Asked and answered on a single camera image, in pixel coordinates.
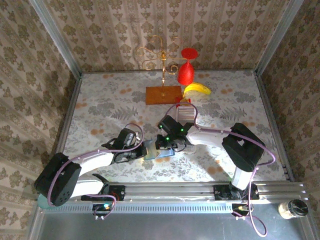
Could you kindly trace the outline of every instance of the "yellow banana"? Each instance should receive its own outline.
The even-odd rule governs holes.
[[[207,95],[211,94],[211,90],[209,88],[207,88],[206,86],[204,86],[198,82],[193,82],[185,87],[185,89],[183,91],[183,98],[185,97],[186,92],[189,92],[189,91],[197,91],[197,92],[204,93]]]

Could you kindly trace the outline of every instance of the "floral tablecloth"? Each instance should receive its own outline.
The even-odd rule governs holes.
[[[156,125],[170,105],[146,105],[145,93],[146,86],[160,86],[161,77],[160,71],[84,74],[64,154],[74,157],[97,149],[116,138],[127,123],[140,125],[145,139],[160,134]],[[177,76],[169,75],[165,84],[178,85],[176,79]],[[196,71],[194,81],[212,91],[211,95],[187,93],[198,107],[199,125],[225,129],[236,122],[244,123],[278,156],[252,71]],[[260,163],[269,159],[265,153]],[[198,145],[194,154],[137,159],[101,167],[87,175],[98,173],[111,182],[208,182],[229,181],[234,170],[235,165],[223,148]],[[279,159],[273,165],[261,167],[254,178],[255,181],[285,179]]]

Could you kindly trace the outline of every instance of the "gray floor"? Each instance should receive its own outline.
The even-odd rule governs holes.
[[[285,220],[277,205],[255,205],[266,224],[267,240],[306,239],[298,218]],[[95,221],[91,214],[51,213],[43,220],[40,240],[260,240],[248,220],[231,214],[111,214]]]

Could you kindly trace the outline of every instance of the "orange spot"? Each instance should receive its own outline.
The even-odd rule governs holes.
[[[249,123],[247,121],[242,122],[246,127],[249,127]]]
[[[214,166],[210,166],[206,170],[208,174],[215,174],[216,173],[216,168]]]
[[[78,102],[76,105],[75,105],[75,109],[79,109],[82,107],[82,104],[80,102]]]
[[[91,135],[97,135],[98,134],[98,130],[97,129],[92,129],[91,130]]]

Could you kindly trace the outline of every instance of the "damask wallpaper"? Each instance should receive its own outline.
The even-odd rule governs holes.
[[[26,232],[75,79],[27,0],[0,0],[0,240]]]
[[[155,58],[136,49],[159,49],[172,57],[185,47],[199,52],[196,69],[254,69],[289,0],[45,0],[83,72],[141,69]],[[147,66],[161,69],[159,61]]]
[[[320,226],[320,1],[305,0],[262,78],[297,181]]]

